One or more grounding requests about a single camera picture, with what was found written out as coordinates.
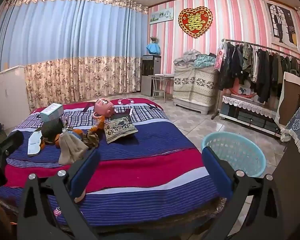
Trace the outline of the teal white tissue box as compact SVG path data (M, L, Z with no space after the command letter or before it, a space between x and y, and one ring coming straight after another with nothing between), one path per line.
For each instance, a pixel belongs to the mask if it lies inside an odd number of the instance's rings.
M60 118L64 113L62 104L52 103L40 112L40 117L43 122L48 122Z

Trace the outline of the wedding photo poster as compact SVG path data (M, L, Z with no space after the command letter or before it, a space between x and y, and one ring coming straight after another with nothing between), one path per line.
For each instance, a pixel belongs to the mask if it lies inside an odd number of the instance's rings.
M293 11L284 5L265 0L269 18L271 43L300 54L298 26Z

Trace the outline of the hanging dark clothes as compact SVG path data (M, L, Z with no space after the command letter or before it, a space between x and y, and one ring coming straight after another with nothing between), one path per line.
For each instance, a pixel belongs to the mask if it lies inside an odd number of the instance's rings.
M228 41L218 88L264 105L270 97L280 97L284 72L300 77L300 61L249 43Z

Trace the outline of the white cabinet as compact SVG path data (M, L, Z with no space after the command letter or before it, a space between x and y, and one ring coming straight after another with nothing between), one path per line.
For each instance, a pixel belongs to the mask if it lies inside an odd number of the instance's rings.
M0 123L13 129L30 114L26 92L25 67L0 72Z

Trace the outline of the small metal side table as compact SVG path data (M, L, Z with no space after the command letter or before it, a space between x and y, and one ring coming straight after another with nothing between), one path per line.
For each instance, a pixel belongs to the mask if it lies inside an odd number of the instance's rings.
M167 87L173 81L173 74L154 74L149 76L151 78L152 84L152 98L156 98L159 95L162 95L164 101L167 100Z

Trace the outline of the patterned snack bag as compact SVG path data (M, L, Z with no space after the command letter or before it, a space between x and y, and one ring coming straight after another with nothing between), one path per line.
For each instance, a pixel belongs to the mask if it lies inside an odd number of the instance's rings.
M137 133L138 129L127 117L110 120L104 126L104 133L107 144L110 144L117 139Z

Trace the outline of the blue and floral curtain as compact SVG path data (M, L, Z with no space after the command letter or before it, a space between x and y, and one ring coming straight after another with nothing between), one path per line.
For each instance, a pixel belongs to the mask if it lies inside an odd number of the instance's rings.
M24 66L30 109L137 92L147 28L132 0L6 0L0 71Z

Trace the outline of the patterned cloth covered cabinet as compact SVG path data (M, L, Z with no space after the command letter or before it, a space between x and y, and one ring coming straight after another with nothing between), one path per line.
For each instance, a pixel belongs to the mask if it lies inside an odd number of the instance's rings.
M216 102L218 71L213 67L176 66L173 104L207 115Z

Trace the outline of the white lace cloth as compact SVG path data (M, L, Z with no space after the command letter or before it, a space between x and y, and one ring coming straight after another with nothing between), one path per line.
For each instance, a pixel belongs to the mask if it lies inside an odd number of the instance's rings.
M223 95L222 102L232 105L232 106L235 106L235 107L239 107L239 108L251 111L253 113L257 113L257 114L266 116L273 120L275 119L275 116L276 116L276 111L274 111L274 110L267 109L267 108L260 106L252 101L245 101L243 99L233 98L230 95Z

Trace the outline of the grey water dispenser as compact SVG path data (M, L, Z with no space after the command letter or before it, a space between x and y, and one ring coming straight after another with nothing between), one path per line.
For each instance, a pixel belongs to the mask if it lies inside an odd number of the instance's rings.
M152 75L161 72L161 56L143 55L141 65L141 94L152 96L153 83Z

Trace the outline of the brown board white frame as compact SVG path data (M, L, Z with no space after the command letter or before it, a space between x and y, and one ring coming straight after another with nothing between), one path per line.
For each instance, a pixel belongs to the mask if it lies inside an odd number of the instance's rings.
M275 123L283 129L300 107L300 77L284 72Z

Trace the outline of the black round bowl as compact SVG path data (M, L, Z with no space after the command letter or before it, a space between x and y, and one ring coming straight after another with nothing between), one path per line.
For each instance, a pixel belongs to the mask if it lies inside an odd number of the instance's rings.
M55 138L62 133L63 127L64 125L60 118L45 122L41 127L44 142L47 145L54 145Z

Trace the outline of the brown wrapper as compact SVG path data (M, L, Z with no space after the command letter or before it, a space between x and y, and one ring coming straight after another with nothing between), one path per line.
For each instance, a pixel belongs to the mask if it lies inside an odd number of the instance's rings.
M97 133L91 130L83 134L82 141L89 148L98 147L100 142Z

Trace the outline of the red gold heart decoration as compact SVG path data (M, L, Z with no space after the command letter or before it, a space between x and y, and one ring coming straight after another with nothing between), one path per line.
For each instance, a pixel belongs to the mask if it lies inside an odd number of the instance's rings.
M202 36L209 29L212 21L212 11L206 7L186 8L178 16L181 29L193 38Z

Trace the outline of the orange snack wrapper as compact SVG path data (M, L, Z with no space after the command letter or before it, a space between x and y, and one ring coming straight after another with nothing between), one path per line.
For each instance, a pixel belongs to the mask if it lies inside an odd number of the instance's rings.
M104 130L104 126L105 126L105 116L93 116L93 119L96 121L96 123L94 124L94 126L89 129L89 131L91 133L97 133L99 130Z

